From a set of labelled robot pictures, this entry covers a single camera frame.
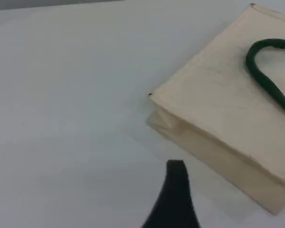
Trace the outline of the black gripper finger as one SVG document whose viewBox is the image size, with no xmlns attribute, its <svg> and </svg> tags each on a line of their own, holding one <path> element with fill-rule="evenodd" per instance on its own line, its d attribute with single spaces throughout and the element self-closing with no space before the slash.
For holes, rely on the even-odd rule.
<svg viewBox="0 0 285 228">
<path fill-rule="evenodd" d="M 182 160 L 166 162 L 166 176 L 144 228 L 199 228 L 190 194 L 186 165 Z"/>
</svg>

